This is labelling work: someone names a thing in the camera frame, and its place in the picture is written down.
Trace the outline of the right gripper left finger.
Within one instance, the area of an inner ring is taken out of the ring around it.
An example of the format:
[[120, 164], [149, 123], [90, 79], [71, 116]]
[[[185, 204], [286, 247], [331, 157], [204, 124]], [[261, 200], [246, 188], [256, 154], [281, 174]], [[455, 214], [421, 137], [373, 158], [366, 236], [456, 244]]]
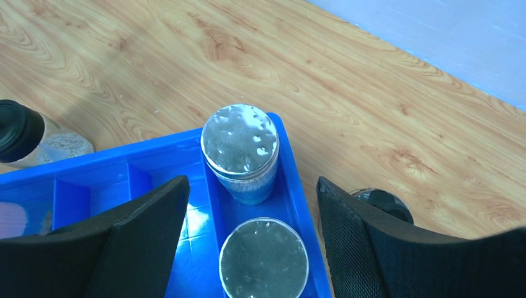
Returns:
[[1, 296], [163, 297], [189, 194], [177, 176], [46, 235], [1, 240]]

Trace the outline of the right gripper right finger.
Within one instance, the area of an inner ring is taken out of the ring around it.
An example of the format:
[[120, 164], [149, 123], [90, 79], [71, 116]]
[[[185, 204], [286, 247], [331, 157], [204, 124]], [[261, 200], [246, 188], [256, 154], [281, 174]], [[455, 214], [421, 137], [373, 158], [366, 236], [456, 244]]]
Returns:
[[325, 177], [316, 186], [336, 297], [524, 297], [525, 228], [467, 240], [404, 222]]

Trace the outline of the black cap soy bottle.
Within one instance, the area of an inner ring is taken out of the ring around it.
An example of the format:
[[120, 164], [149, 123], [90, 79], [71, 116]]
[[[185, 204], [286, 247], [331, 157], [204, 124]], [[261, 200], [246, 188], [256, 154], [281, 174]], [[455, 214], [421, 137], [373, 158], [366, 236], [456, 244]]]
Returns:
[[366, 202], [383, 212], [392, 215], [404, 222], [414, 224], [414, 219], [407, 205], [396, 195], [379, 189], [364, 188], [356, 189], [349, 193], [356, 199]]

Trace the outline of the silver lid millet jar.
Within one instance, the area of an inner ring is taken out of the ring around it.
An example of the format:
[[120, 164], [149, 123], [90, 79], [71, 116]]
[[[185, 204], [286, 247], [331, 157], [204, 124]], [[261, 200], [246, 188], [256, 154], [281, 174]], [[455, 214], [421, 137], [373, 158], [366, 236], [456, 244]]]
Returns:
[[239, 224], [219, 254], [219, 276], [228, 297], [300, 297], [310, 264], [298, 232], [275, 218]]

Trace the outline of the pink lid spice jar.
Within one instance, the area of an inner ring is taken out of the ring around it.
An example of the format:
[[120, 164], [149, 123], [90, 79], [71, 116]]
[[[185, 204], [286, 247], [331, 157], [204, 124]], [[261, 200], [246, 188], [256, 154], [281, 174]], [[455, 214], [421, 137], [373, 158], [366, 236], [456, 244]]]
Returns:
[[28, 222], [27, 211], [19, 204], [1, 202], [1, 239], [22, 236]]

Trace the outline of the silver lid blue label jar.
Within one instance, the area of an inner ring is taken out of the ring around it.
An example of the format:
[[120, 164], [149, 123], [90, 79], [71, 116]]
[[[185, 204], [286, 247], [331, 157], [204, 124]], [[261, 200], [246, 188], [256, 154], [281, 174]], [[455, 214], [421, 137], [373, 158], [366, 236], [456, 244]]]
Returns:
[[200, 146], [208, 167], [234, 199], [257, 205], [270, 197], [280, 140], [263, 110], [249, 104], [222, 107], [203, 126]]

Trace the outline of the black lid jar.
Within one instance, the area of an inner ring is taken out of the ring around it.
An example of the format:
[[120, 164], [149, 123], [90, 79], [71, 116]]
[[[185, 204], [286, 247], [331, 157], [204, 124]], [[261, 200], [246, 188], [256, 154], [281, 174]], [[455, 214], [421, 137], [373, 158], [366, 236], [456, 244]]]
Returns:
[[1, 163], [29, 168], [95, 152], [82, 135], [10, 99], [1, 100]]

